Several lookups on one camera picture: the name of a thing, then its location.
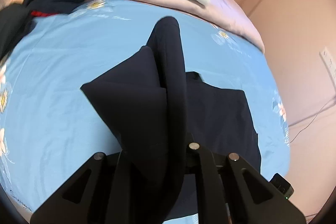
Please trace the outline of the dark navy garment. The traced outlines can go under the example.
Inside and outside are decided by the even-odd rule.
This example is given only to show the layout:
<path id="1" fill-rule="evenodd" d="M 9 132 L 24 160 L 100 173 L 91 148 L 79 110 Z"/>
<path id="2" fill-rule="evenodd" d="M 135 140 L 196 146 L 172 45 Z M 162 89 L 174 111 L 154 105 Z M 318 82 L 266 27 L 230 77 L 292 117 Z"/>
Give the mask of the dark navy garment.
<path id="1" fill-rule="evenodd" d="M 189 141 L 221 155 L 238 153 L 261 168 L 245 93 L 185 70 L 179 24 L 171 16 L 155 24 L 138 52 L 81 90 L 127 157 L 130 223 L 195 213 L 195 187 L 183 170 Z"/>

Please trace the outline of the light blue floral bedsheet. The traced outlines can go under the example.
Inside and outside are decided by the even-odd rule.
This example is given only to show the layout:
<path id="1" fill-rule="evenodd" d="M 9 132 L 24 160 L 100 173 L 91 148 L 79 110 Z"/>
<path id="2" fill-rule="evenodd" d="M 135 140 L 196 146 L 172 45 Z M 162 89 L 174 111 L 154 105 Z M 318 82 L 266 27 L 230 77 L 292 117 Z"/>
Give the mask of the light blue floral bedsheet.
<path id="1" fill-rule="evenodd" d="M 179 23 L 187 71 L 198 72 L 212 86 L 245 92 L 259 136 L 261 174 L 270 179 L 288 173 L 282 100 L 257 47 L 179 11 L 94 0 L 69 15 L 36 18 L 5 64 L 1 184 L 28 213 L 95 152 L 120 150 L 80 88 L 137 52 L 165 16 Z"/>

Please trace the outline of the pink quilted duvet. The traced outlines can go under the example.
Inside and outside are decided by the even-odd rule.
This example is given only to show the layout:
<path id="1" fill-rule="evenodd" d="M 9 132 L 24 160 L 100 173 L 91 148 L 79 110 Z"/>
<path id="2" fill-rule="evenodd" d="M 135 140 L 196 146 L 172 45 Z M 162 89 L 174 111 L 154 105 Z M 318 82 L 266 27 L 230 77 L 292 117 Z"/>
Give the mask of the pink quilted duvet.
<path id="1" fill-rule="evenodd" d="M 261 35 L 246 16 L 243 9 L 234 0 L 210 0 L 210 4 L 202 6 L 192 0 L 132 0 L 179 10 L 199 17 L 220 28 L 241 36 L 255 45 L 262 53 L 265 47 Z"/>

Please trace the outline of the black garment at left edge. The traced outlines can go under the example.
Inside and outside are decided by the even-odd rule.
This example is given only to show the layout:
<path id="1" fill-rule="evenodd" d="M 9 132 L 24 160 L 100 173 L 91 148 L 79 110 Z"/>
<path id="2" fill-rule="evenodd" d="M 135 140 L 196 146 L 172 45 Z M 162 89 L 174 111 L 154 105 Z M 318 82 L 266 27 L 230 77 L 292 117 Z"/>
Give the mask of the black garment at left edge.
<path id="1" fill-rule="evenodd" d="M 15 46 L 35 27 L 31 10 L 24 5 L 13 3 L 0 12 L 0 50 L 1 59 L 10 53 Z"/>

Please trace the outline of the white wall power strip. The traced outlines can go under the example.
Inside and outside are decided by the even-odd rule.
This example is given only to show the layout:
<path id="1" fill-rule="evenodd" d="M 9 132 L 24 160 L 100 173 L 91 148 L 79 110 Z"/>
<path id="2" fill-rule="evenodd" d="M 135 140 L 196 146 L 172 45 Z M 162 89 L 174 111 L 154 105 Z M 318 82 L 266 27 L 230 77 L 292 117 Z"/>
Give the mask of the white wall power strip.
<path id="1" fill-rule="evenodd" d="M 324 63 L 327 72 L 332 80 L 332 82 L 335 84 L 335 78 L 336 78 L 336 66 L 335 61 L 327 49 L 327 47 L 324 47 L 322 51 L 319 52 L 319 55 L 322 59 L 322 62 Z"/>

